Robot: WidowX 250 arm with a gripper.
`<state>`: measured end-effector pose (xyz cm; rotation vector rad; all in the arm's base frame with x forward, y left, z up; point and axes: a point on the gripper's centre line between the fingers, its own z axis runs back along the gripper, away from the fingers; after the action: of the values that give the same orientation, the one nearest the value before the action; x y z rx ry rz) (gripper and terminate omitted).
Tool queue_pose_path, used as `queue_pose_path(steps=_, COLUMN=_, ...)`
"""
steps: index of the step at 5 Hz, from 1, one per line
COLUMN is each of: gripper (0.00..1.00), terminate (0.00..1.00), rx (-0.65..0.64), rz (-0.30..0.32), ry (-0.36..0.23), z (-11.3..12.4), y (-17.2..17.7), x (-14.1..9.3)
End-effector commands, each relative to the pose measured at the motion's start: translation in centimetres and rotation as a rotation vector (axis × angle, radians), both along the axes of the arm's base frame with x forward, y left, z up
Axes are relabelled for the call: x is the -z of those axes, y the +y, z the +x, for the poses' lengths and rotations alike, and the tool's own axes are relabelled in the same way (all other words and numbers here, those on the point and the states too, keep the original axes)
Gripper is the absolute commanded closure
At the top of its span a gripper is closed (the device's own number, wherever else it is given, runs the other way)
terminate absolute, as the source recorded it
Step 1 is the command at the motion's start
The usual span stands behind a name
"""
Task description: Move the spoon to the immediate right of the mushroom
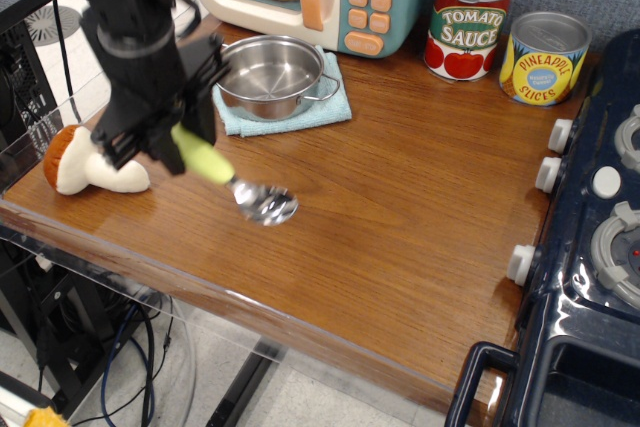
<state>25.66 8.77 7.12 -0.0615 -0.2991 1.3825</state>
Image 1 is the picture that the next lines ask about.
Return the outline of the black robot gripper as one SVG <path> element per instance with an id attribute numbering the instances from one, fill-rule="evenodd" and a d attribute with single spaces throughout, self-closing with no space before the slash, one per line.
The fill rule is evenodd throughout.
<path id="1" fill-rule="evenodd" d="M 217 34 L 178 46 L 174 39 L 149 51 L 93 47 L 111 84 L 110 100 L 91 134 L 116 169 L 138 153 L 160 162 L 173 176 L 186 171 L 171 130 L 182 124 L 216 143 L 213 86 L 229 72 Z"/>

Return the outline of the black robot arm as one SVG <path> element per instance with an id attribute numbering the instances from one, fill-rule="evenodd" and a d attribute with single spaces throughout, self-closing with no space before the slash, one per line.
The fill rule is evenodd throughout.
<path id="1" fill-rule="evenodd" d="M 176 1 L 87 0 L 81 15 L 81 28 L 111 85 L 91 140 L 117 169 L 143 152 L 171 174 L 184 173 L 186 157 L 172 138 L 175 126 L 209 144 L 216 141 L 210 92 L 230 68 L 215 34 L 177 44 L 196 30 L 201 16 L 176 33 Z"/>

